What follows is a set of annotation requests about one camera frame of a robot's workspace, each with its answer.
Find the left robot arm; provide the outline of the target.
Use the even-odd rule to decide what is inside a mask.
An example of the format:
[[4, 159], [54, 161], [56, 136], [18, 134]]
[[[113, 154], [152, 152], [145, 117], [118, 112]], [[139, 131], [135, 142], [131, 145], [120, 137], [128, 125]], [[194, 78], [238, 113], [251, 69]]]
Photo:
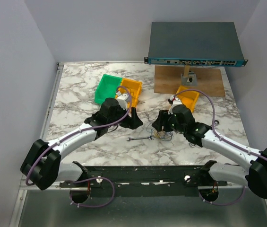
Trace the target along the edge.
[[36, 185], [40, 190], [62, 181], [83, 186], [87, 180], [83, 167], [77, 162], [63, 164], [62, 160], [77, 148], [106, 134], [114, 125], [134, 130], [143, 122], [135, 107], [124, 109], [116, 99], [107, 98], [99, 111], [86, 118], [76, 130], [50, 141], [36, 140], [20, 168], [26, 176], [26, 185]]

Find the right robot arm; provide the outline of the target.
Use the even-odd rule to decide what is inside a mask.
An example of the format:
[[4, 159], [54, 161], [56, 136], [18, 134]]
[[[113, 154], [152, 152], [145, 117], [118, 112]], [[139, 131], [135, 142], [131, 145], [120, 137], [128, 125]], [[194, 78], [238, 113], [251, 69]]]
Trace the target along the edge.
[[201, 171], [199, 179], [204, 185], [215, 181], [232, 182], [247, 186], [255, 195], [267, 199], [267, 148], [247, 147], [223, 136], [212, 125], [195, 121], [185, 105], [161, 110], [152, 127], [158, 132], [181, 133], [188, 142], [215, 151], [237, 164], [214, 163], [209, 169]]

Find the open-end silver wrench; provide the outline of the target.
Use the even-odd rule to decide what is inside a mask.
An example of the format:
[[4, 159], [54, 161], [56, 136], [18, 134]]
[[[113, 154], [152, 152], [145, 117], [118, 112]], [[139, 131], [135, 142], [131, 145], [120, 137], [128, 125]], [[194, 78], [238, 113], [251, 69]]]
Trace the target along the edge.
[[135, 141], [135, 140], [153, 140], [153, 136], [144, 136], [144, 137], [128, 137], [127, 142]]

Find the yellow bin beside green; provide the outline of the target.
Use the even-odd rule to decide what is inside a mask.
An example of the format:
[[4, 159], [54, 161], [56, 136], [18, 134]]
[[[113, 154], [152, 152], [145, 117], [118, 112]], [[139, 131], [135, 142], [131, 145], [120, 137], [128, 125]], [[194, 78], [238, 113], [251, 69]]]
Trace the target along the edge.
[[138, 98], [142, 91], [142, 82], [123, 78], [121, 81], [121, 86], [127, 88], [132, 96], [132, 106], [137, 107]]

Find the yellow bin right side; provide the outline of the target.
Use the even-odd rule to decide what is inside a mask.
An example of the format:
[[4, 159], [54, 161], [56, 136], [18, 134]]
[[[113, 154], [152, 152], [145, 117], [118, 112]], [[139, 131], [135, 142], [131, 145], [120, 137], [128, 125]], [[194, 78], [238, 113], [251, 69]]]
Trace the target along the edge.
[[176, 97], [179, 98], [182, 101], [182, 104], [185, 105], [188, 109], [190, 109], [191, 112], [194, 112], [194, 107], [198, 100], [199, 92], [186, 91], [188, 89], [188, 87], [179, 86], [178, 90], [176, 91], [176, 94], [183, 90], [185, 90], [185, 92], [178, 94]]

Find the wooden board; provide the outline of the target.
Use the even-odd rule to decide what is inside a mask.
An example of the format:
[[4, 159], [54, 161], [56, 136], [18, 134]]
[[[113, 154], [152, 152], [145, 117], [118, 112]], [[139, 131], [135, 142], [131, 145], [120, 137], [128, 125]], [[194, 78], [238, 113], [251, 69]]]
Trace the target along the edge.
[[224, 84], [220, 69], [155, 66], [154, 92], [159, 94], [175, 94], [180, 86], [193, 88], [211, 97], [224, 97]]

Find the green plastic bin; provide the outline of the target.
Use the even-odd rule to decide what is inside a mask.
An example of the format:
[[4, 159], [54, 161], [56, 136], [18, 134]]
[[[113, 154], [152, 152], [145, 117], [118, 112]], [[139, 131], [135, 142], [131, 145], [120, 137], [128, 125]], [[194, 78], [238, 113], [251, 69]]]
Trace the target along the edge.
[[121, 81], [121, 77], [103, 74], [95, 91], [95, 103], [102, 104], [106, 98], [115, 98], [117, 87], [121, 84]]

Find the grey stand bracket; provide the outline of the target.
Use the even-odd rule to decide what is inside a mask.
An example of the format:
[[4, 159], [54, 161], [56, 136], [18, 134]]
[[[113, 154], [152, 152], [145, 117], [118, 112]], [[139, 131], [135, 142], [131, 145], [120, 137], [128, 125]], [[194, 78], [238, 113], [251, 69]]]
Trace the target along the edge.
[[181, 84], [187, 87], [197, 86], [197, 76], [190, 70], [190, 66], [184, 66], [183, 72], [181, 73]]

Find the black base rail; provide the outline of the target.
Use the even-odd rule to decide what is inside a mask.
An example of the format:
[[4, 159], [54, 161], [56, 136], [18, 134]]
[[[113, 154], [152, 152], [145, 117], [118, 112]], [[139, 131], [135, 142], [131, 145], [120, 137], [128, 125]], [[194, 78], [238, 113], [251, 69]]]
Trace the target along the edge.
[[227, 182], [214, 180], [210, 168], [203, 166], [84, 166], [79, 183], [65, 181], [60, 188], [69, 188], [76, 201], [86, 197], [197, 197], [198, 189]]

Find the network switch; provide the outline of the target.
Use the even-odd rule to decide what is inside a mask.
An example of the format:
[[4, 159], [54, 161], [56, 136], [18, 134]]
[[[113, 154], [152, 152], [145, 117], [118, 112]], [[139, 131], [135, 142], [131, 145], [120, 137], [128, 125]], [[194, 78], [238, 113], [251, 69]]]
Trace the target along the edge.
[[149, 65], [244, 67], [233, 22], [152, 22]]

